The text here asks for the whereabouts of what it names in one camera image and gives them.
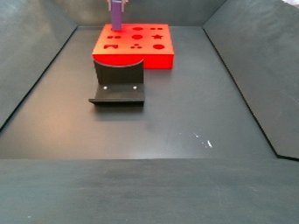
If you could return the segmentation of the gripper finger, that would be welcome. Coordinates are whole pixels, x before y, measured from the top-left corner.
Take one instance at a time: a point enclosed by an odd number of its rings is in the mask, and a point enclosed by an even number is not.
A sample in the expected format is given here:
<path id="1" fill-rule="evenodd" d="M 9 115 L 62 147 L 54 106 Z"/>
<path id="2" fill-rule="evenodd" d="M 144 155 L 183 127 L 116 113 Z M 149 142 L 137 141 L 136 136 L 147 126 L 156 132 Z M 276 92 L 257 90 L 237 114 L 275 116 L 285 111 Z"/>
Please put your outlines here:
<path id="1" fill-rule="evenodd" d="M 112 0 L 106 0 L 106 7 L 108 10 L 112 11 Z"/>
<path id="2" fill-rule="evenodd" d="M 125 5 L 128 4 L 128 0 L 121 0 L 121 12 L 125 11 Z"/>

